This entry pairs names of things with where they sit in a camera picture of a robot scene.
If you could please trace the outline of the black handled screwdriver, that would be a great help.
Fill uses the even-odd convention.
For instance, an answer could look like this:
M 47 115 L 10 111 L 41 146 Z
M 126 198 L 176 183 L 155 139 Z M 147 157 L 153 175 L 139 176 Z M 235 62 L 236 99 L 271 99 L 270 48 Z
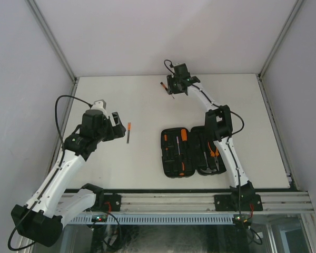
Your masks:
M 176 143 L 177 143 L 177 150 L 178 150 L 178 159 L 179 159 L 180 164 L 181 164 L 181 170 L 180 170 L 179 176 L 183 177 L 183 176 L 185 176 L 185 165 L 184 165 L 184 162 L 183 162 L 182 156 L 181 156 L 180 142 L 179 142 L 178 136 L 176 136 Z

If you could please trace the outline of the small orange precision screwdriver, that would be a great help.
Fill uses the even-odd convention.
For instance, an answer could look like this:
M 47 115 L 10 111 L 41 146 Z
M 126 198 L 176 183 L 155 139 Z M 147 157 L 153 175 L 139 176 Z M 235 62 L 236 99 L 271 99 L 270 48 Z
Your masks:
M 161 86 L 165 89 L 165 91 L 167 92 L 167 94 L 170 95 L 173 99 L 175 99 L 174 96 L 173 96 L 173 94 L 169 92 L 167 86 L 166 86 L 163 82 L 160 82 L 160 84 L 161 84 Z

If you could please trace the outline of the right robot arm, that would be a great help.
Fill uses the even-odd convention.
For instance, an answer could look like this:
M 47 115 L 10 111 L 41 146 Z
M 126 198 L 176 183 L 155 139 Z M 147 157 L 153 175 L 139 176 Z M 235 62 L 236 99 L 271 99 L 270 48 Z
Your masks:
M 241 116 L 231 111 L 228 105 L 220 105 L 205 90 L 198 77 L 192 76 L 185 63 L 175 65 L 164 60 L 164 66 L 171 73 L 166 77 L 168 94 L 184 93 L 198 99 L 205 107 L 205 136 L 210 146 L 215 146 L 223 160 L 230 182 L 231 203 L 236 211 L 249 206 L 255 195 L 252 182 L 246 175 L 238 158 L 233 143 L 232 115 L 238 117 L 245 126 Z

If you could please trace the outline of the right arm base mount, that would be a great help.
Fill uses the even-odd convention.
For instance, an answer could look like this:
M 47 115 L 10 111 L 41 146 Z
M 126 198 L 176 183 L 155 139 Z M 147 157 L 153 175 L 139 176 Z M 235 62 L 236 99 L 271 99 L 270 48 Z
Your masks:
M 240 197 L 234 194 L 216 194 L 214 196 L 216 211 L 263 211 L 261 196 Z

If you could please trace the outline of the small orange chisel bit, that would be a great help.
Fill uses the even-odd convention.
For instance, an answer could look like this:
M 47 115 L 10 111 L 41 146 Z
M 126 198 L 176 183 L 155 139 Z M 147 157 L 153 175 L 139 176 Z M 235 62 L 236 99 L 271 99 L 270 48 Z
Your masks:
M 130 143 L 130 133 L 131 133 L 131 122 L 128 122 L 127 124 L 127 139 L 126 144 Z

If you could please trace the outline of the black plastic tool case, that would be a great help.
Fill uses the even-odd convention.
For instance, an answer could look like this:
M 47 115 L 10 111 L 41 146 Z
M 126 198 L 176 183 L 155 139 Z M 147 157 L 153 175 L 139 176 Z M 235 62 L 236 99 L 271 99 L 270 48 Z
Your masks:
M 195 172 L 202 176 L 211 176 L 222 174 L 226 172 L 223 159 L 219 154 L 217 147 L 211 143 L 205 136 L 205 129 L 203 126 L 193 127 L 191 130 L 187 130 L 187 157 L 184 155 L 183 143 L 181 138 L 182 128 L 170 128 L 161 132 L 161 151 L 162 151 L 162 165 L 164 174 L 169 178 L 186 178 L 194 175 Z M 169 159 L 166 159 L 164 148 L 164 135 L 167 135 L 169 143 Z M 181 164 L 178 159 L 178 150 L 176 143 L 176 136 L 179 137 L 180 151 L 182 160 L 185 165 L 185 176 L 179 176 L 181 170 Z M 210 150 L 208 142 L 211 145 L 213 151 L 217 150 L 217 156 L 219 160 L 219 172 L 213 174 L 205 174 L 200 169 L 205 169 L 205 158 L 203 152 L 205 151 L 208 157 L 210 167 L 214 167 L 214 160 L 210 156 Z

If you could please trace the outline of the small claw hammer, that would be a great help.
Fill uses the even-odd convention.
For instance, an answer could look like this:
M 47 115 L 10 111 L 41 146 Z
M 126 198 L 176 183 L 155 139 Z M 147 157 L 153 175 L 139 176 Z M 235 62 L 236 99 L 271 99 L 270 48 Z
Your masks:
M 205 169 L 200 169 L 200 170 L 205 174 L 217 173 L 219 171 L 219 161 L 218 161 L 217 157 L 212 157 L 212 159 L 214 160 L 214 167 L 211 168 L 206 152 L 204 151 L 203 154 L 204 154 L 204 158 L 205 158 L 206 167 L 205 167 Z

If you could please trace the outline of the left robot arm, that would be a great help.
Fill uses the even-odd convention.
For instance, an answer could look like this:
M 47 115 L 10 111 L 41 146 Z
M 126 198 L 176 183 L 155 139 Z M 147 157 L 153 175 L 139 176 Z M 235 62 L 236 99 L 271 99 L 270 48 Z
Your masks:
M 91 208 L 101 210 L 105 204 L 104 190 L 86 183 L 68 201 L 59 203 L 68 183 L 73 179 L 100 142 L 125 136 L 126 128 L 119 114 L 106 116 L 100 109 L 89 109 L 82 123 L 64 142 L 62 156 L 56 161 L 39 189 L 23 206 L 11 211 L 14 231 L 46 247 L 54 245 L 64 227 L 78 214 Z

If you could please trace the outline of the orange handled needle-nose pliers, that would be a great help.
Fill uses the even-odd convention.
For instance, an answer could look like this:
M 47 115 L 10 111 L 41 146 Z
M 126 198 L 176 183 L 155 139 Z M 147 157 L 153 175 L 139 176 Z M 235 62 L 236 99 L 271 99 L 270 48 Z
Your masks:
M 208 147 L 210 150 L 210 156 L 214 158 L 216 171 L 219 171 L 219 160 L 218 160 L 218 156 L 217 156 L 217 150 L 213 151 L 209 142 L 208 142 Z

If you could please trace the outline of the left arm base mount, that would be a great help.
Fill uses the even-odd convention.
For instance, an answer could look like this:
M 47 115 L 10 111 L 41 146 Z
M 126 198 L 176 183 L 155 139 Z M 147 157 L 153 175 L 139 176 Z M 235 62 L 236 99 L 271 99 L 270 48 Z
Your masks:
M 120 194 L 105 194 L 98 197 L 94 209 L 98 211 L 119 212 L 121 209 L 122 196 Z

